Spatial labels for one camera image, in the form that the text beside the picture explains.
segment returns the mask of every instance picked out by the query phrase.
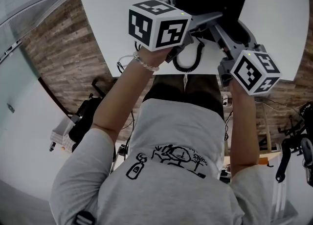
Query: cable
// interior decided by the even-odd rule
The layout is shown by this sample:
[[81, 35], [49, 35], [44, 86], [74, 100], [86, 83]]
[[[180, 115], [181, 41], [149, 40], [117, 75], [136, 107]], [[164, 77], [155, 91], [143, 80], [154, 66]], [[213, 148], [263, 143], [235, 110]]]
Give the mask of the cable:
[[131, 132], [131, 135], [129, 136], [129, 138], [128, 138], [127, 141], [126, 141], [124, 160], [126, 160], [126, 154], [127, 154], [127, 152], [128, 152], [129, 141], [130, 141], [130, 139], [131, 139], [131, 137], [132, 137], [132, 134], [133, 134], [133, 131], [134, 131], [134, 125], [135, 125], [135, 119], [134, 119], [134, 113], [133, 113], [133, 111], [131, 111], [131, 114], [132, 114], [132, 118], [133, 118], [133, 130], [132, 130], [132, 132]]
[[197, 47], [197, 56], [196, 56], [196, 60], [195, 63], [191, 66], [191, 67], [181, 67], [178, 62], [177, 62], [177, 56], [173, 59], [173, 64], [175, 66], [175, 68], [183, 73], [190, 73], [192, 71], [194, 71], [198, 66], [199, 63], [201, 61], [201, 56], [202, 56], [202, 49], [204, 47], [204, 43], [202, 41], [200, 41], [200, 39], [198, 37], [196, 37], [196, 39], [200, 42], [198, 47]]
[[[120, 71], [121, 74], [123, 73], [123, 71], [124, 71], [125, 69], [124, 69], [124, 67], [123, 67], [123, 65], [121, 64], [120, 61], [121, 61], [123, 58], [125, 58], [125, 57], [133, 57], [133, 56], [132, 56], [132, 55], [125, 55], [125, 56], [122, 56], [121, 58], [118, 59], [118, 62], [116, 63], [116, 65], [117, 65], [117, 68], [118, 68], [118, 70]], [[133, 124], [133, 129], [132, 129], [131, 135], [128, 137], [128, 139], [127, 139], [127, 141], [126, 141], [125, 153], [124, 153], [124, 160], [126, 160], [126, 153], [128, 152], [129, 141], [130, 141], [130, 139], [131, 139], [131, 137], [132, 137], [132, 134], [133, 134], [133, 131], [134, 131], [134, 124], [135, 124], [134, 112], [131, 111], [131, 114], [132, 114], [133, 120], [132, 120], [132, 122], [131, 122], [128, 126], [126, 126], [125, 128], [128, 128], [131, 124]]]
[[229, 120], [230, 120], [231, 114], [233, 114], [233, 110], [230, 112], [228, 118], [227, 118], [226, 121], [225, 121], [225, 136], [224, 136], [224, 141], [228, 140], [228, 137], [229, 137], [227, 131], [228, 131], [228, 122], [229, 122]]
[[302, 107], [302, 106], [308, 104], [309, 102], [313, 101], [313, 100], [310, 100], [310, 101], [308, 101], [308, 102], [306, 102], [306, 103], [304, 103], [304, 104], [302, 104], [302, 105], [300, 105], [300, 106], [297, 106], [297, 107], [293, 108], [293, 107], [291, 107], [291, 106], [289, 106], [289, 105], [287, 105], [287, 104], [283, 104], [283, 103], [280, 103], [280, 102], [275, 102], [275, 101], [273, 101], [273, 100], [271, 100], [271, 99], [268, 99], [268, 98], [264, 98], [264, 97], [258, 97], [258, 98], [260, 98], [260, 99], [266, 99], [266, 100], [271, 101], [271, 102], [273, 102], [273, 103], [286, 106], [286, 107], [288, 107], [288, 108], [290, 108], [290, 109], [281, 111], [281, 110], [277, 110], [277, 109], [275, 109], [275, 108], [269, 106], [268, 104], [266, 104], [266, 103], [264, 103], [264, 102], [258, 102], [258, 101], [255, 101], [255, 102], [257, 102], [257, 103], [262, 103], [262, 104], [268, 106], [269, 108], [271, 108], [271, 109], [273, 109], [273, 110], [275, 110], [275, 111], [277, 111], [277, 112], [281, 112], [281, 113], [283, 113], [283, 112], [288, 112], [288, 111], [290, 111], [290, 110], [294, 110], [301, 118], [302, 118], [302, 115], [301, 115], [298, 111], [296, 111], [295, 109], [298, 109], [298, 108], [300, 108], [300, 107]]
[[125, 128], [122, 128], [121, 130], [128, 128], [129, 126], [131, 126], [132, 123], [133, 121], [131, 121], [130, 124], [128, 124]]
[[135, 49], [138, 52], [141, 49], [141, 44], [139, 44], [139, 46], [137, 47], [137, 42], [135, 41]]

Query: floor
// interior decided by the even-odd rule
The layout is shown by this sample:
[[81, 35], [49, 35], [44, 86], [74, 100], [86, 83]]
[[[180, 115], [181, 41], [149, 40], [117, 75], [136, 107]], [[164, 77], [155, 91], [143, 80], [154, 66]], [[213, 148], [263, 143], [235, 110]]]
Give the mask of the floor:
[[[313, 99], [313, 0], [310, 0], [310, 23], [303, 58], [293, 82], [280, 81], [263, 102], [275, 108], [265, 107], [272, 143], [281, 142], [284, 135], [277, 129], [290, 126], [289, 116], [299, 120], [295, 108]], [[98, 86], [103, 91], [112, 87], [113, 78], [105, 64], [92, 29], [88, 23], [80, 0], [69, 0], [55, 10], [36, 29], [22, 40], [23, 47], [30, 60], [53, 94], [69, 112], [76, 112], [90, 93], [97, 95], [91, 83], [99, 78]], [[138, 113], [140, 103], [152, 85], [152, 80], [137, 101], [134, 115]], [[227, 89], [222, 94], [230, 96]], [[225, 108], [225, 118], [231, 112]], [[132, 121], [129, 117], [125, 127]], [[132, 125], [123, 129], [119, 140], [125, 141]], [[259, 138], [266, 135], [262, 104], [257, 104], [257, 130]]]

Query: black cartoon drawing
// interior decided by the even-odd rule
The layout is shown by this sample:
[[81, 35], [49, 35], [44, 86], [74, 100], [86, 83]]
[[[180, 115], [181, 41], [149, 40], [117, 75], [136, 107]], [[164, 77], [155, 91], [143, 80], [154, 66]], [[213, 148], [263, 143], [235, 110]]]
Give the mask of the black cartoon drawing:
[[126, 176], [129, 179], [135, 180], [138, 178], [141, 170], [144, 168], [145, 166], [145, 162], [147, 162], [148, 157], [144, 154], [144, 153], [139, 153], [136, 156], [136, 159], [139, 161], [137, 163], [135, 163], [130, 169], [129, 171], [127, 171]]
[[194, 157], [194, 160], [192, 160], [192, 161], [196, 164], [194, 171], [197, 170], [199, 165], [203, 166], [203, 164], [201, 164], [201, 162], [203, 162], [207, 166], [207, 162], [202, 156], [199, 156], [198, 154], [194, 154], [193, 157]]
[[191, 159], [189, 151], [185, 148], [173, 145], [168, 145], [164, 147], [157, 146], [153, 151], [151, 159], [153, 159], [154, 157], [158, 157], [160, 159], [160, 163], [166, 163], [168, 165], [174, 165], [180, 168], [185, 168], [184, 166], [182, 166], [182, 163], [194, 162], [196, 164], [194, 170], [189, 170], [187, 168], [186, 169], [204, 179], [206, 175], [202, 173], [197, 173], [196, 170], [199, 165], [207, 165], [206, 160], [201, 157], [196, 151], [190, 150], [190, 152], [194, 153], [193, 159]]

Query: dark pants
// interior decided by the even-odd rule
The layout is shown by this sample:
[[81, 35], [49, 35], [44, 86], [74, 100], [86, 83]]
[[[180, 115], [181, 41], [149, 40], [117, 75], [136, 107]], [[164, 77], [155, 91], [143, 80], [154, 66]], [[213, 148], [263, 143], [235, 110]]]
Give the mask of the dark pants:
[[224, 120], [222, 96], [215, 75], [188, 75], [186, 88], [183, 75], [157, 75], [143, 101], [151, 98], [194, 104], [216, 112]]

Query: hand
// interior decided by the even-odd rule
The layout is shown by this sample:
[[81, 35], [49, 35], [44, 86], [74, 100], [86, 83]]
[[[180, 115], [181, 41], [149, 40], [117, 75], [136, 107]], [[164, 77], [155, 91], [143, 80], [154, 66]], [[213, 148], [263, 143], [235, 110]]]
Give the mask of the hand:
[[162, 64], [165, 61], [167, 54], [171, 50], [172, 50], [172, 47], [169, 47], [169, 48], [151, 52], [147, 50], [146, 48], [142, 47], [139, 50], [138, 55], [144, 63], [153, 67], [158, 67], [160, 66], [160, 64]]
[[229, 83], [229, 90], [233, 97], [234, 96], [249, 96], [248, 93], [245, 91], [245, 89], [234, 78]]

